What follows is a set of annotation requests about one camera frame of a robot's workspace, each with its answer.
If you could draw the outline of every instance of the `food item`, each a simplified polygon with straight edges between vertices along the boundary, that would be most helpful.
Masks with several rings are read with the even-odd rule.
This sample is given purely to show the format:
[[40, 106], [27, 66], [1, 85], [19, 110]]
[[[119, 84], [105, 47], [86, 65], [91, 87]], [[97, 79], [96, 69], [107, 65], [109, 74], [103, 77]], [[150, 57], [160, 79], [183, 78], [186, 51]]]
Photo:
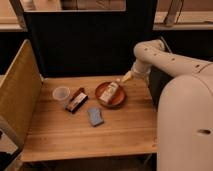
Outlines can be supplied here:
[[84, 89], [80, 88], [74, 93], [70, 102], [66, 106], [66, 109], [72, 113], [75, 113], [88, 99], [88, 96], [84, 93]]
[[109, 104], [118, 88], [119, 85], [116, 82], [111, 82], [101, 94], [99, 99], [102, 100], [104, 103]]

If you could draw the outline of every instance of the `orange plate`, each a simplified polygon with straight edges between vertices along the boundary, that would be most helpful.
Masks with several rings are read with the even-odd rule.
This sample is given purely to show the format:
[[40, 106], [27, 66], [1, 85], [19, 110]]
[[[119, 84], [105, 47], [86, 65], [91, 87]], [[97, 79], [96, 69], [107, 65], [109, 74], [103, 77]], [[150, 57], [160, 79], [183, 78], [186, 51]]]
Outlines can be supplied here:
[[126, 98], [126, 94], [121, 86], [119, 86], [118, 90], [116, 91], [114, 97], [112, 98], [109, 104], [106, 104], [102, 100], [100, 100], [101, 94], [104, 92], [104, 90], [107, 88], [107, 86], [110, 83], [111, 82], [104, 82], [100, 84], [95, 90], [95, 96], [98, 99], [98, 102], [105, 107], [108, 107], [108, 108], [119, 107]]

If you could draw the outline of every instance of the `cardboard panel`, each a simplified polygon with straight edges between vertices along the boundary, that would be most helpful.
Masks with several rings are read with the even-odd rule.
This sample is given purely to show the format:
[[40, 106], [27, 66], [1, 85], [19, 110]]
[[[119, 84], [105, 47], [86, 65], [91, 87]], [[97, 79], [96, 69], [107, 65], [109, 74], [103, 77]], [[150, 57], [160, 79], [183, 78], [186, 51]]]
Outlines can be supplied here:
[[28, 40], [0, 82], [0, 128], [22, 146], [41, 89], [41, 78]]

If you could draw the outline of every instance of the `chocolate bar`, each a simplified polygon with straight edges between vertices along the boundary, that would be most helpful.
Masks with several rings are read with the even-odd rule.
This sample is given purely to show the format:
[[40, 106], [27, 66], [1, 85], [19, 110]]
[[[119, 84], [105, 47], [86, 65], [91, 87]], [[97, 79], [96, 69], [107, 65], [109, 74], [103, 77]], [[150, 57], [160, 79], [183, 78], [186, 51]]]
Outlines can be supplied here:
[[74, 114], [86, 102], [87, 99], [88, 96], [84, 93], [84, 89], [80, 88], [74, 93], [66, 106], [66, 109]]

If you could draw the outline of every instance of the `wooden board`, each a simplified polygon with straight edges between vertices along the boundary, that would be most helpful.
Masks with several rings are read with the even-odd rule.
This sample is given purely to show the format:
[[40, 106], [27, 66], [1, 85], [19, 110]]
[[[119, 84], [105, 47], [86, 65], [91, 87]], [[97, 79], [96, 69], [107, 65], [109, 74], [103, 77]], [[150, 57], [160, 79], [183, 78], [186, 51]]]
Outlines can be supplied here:
[[30, 42], [25, 40], [0, 82], [0, 128], [20, 147], [40, 89], [35, 57]]
[[[127, 99], [117, 109], [101, 106], [96, 87], [120, 76], [52, 78], [44, 80], [30, 130], [22, 151], [23, 162], [121, 156], [156, 152], [156, 111], [142, 80], [127, 82]], [[71, 94], [85, 88], [89, 100], [71, 114], [52, 98], [58, 86], [68, 86]], [[92, 127], [87, 109], [102, 110], [104, 124]]]

